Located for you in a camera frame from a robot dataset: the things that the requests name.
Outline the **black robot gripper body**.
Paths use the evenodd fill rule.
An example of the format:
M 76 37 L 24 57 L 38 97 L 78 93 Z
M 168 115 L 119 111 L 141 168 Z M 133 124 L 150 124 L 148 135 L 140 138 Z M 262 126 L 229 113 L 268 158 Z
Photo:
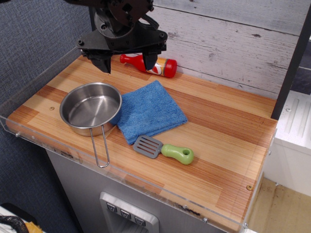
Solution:
M 96 14 L 96 29 L 81 36 L 77 48 L 85 56 L 112 56 L 121 53 L 160 54 L 166 50 L 168 35 L 158 29 L 158 23 L 147 17 L 147 22 L 130 22 L 125 26 L 114 18 Z

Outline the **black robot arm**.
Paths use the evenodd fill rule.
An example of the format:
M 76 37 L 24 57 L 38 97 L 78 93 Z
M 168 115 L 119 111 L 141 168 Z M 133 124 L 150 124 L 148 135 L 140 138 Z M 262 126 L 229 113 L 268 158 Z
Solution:
M 157 57 L 167 49 L 167 33 L 148 16 L 151 0 L 70 0 L 69 4 L 94 8 L 96 29 L 81 36 L 76 47 L 94 66 L 111 72 L 111 57 L 141 53 L 143 65 L 151 70 Z

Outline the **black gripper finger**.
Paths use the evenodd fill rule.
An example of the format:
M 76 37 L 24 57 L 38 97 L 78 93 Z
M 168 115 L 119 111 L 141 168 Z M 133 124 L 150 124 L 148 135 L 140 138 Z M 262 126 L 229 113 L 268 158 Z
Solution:
M 104 57 L 101 55 L 89 54 L 88 59 L 92 64 L 104 73 L 111 73 L 111 58 Z
M 157 62 L 157 52 L 156 51 L 144 51 L 143 62 L 146 70 L 151 70 Z

